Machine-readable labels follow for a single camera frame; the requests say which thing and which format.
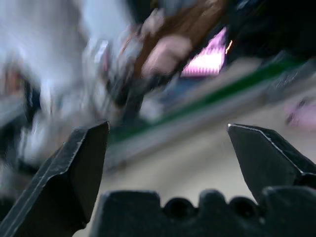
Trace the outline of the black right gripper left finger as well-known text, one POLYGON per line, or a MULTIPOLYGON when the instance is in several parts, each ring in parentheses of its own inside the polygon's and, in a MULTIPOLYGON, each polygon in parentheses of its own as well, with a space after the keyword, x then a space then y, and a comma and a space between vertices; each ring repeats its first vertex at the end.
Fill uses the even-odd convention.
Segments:
POLYGON ((109 126, 73 132, 0 223, 0 237, 72 237, 89 223, 99 192, 109 126))

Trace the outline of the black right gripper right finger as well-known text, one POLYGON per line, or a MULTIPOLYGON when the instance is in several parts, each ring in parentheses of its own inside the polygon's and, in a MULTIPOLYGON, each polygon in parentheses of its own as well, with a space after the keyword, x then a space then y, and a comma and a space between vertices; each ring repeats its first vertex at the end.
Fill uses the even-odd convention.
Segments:
POLYGON ((301 186, 316 190, 316 164, 272 129, 228 124, 227 132, 245 183, 256 201, 267 187, 301 186))

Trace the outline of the pink shoe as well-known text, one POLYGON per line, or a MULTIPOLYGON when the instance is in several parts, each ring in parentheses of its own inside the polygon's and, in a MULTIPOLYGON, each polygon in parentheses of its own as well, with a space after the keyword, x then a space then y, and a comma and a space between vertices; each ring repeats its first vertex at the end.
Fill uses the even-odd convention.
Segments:
POLYGON ((304 97, 286 109, 285 124, 316 131, 316 97, 304 97))

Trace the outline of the green table edge strip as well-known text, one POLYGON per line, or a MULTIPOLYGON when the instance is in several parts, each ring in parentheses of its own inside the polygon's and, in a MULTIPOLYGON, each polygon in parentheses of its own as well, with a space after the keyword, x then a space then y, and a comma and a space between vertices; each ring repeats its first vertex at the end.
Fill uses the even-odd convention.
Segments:
POLYGON ((204 94, 199 92, 198 95, 200 95, 200 97, 194 95, 193 100, 185 103, 178 109, 172 110, 170 113, 155 121, 145 121, 142 118, 138 118, 135 120, 133 126, 111 128, 110 144, 129 141, 137 136, 144 135, 146 132, 152 132, 156 128, 161 128, 174 120, 183 118, 206 106, 227 99, 236 95, 238 92, 250 89, 261 82, 270 81, 272 78, 281 75, 281 73, 296 69, 302 64, 302 61, 286 59, 279 62, 268 63, 265 66, 260 66, 258 69, 242 73, 240 76, 237 75, 237 73, 233 73, 233 78, 229 79, 227 85, 224 85, 224 80, 220 79, 220 87, 218 89, 213 87, 213 91, 208 89, 204 94))

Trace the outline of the person in brown clothing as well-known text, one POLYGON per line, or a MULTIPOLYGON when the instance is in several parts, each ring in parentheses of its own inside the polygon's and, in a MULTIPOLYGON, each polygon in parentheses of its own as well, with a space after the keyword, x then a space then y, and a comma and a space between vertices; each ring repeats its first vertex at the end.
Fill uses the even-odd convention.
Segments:
POLYGON ((221 21, 232 0, 126 0, 135 24, 119 52, 137 40, 140 52, 134 61, 136 78, 170 75, 207 38, 221 21))

